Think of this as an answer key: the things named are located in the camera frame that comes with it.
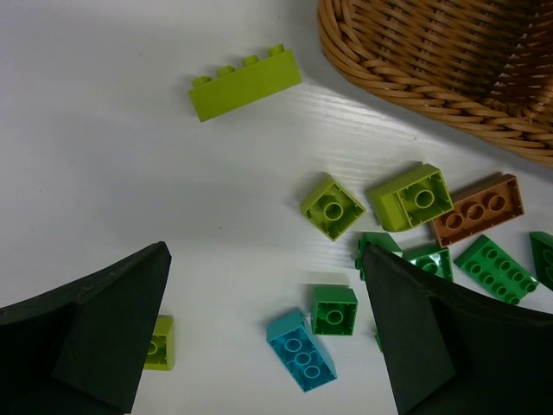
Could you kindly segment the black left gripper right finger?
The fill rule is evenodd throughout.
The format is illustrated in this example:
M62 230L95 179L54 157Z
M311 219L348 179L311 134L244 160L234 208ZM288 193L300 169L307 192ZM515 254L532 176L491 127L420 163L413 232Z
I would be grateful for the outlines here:
M365 284L400 414L550 414L552 316L368 243Z

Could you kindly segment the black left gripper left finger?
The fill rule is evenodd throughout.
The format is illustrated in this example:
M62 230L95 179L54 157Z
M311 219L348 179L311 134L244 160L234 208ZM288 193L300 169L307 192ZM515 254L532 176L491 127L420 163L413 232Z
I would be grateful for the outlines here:
M160 241L1 309L3 414L129 414L166 288Z

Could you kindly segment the green lego plate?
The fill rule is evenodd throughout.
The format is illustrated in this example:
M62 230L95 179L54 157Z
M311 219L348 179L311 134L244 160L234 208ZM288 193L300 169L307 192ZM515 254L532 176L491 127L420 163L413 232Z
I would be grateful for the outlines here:
M538 281L493 240L481 235L454 264L493 297L517 305L538 287Z

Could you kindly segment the dark green lego block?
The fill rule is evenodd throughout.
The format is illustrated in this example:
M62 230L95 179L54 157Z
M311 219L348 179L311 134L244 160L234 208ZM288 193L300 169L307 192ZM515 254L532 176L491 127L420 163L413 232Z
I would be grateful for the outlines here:
M531 254L537 280L553 290L553 238L546 232L530 232Z

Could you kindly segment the cyan long lego brick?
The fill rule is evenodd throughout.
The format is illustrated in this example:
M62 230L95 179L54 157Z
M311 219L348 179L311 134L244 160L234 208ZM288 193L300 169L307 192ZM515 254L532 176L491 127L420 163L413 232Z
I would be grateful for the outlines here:
M266 340L303 392L338 378L334 361L301 310L294 308L270 321Z

